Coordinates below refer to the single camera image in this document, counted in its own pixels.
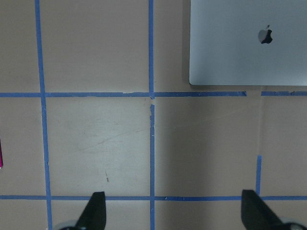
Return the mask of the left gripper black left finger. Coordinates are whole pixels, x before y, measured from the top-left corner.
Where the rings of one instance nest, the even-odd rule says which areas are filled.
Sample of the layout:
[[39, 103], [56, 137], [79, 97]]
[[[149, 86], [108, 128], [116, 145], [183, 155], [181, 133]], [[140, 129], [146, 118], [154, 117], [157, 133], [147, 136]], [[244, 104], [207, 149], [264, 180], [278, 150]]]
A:
[[75, 226], [78, 230], [104, 230], [106, 227], [105, 192], [94, 192]]

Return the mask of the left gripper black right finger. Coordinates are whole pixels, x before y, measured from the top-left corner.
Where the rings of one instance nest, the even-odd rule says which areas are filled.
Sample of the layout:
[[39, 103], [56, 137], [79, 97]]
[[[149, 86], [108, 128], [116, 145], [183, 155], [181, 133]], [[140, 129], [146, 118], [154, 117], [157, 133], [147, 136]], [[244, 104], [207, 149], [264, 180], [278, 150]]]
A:
[[254, 190], [242, 190], [241, 220], [247, 230], [274, 230], [283, 225]]

